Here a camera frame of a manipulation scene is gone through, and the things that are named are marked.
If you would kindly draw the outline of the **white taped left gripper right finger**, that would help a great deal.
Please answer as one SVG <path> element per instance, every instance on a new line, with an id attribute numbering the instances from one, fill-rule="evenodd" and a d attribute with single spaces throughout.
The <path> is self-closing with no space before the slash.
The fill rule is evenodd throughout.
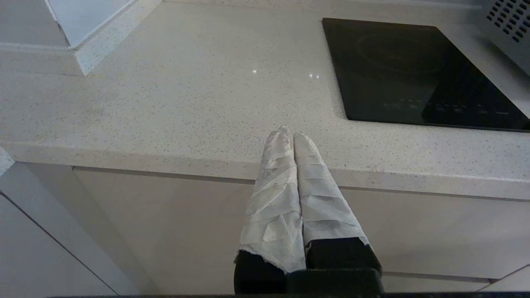
<path id="1" fill-rule="evenodd" d="M 293 141 L 307 267 L 381 272 L 369 239 L 315 143 L 301 133 Z"/>

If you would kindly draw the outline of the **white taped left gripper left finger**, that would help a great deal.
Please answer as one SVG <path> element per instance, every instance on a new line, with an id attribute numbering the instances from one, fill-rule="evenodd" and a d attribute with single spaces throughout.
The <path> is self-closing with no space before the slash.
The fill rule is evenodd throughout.
<path id="1" fill-rule="evenodd" d="M 273 130 L 248 202 L 238 244 L 236 294 L 286 292 L 287 277 L 306 269 L 297 166 L 287 126 Z"/>

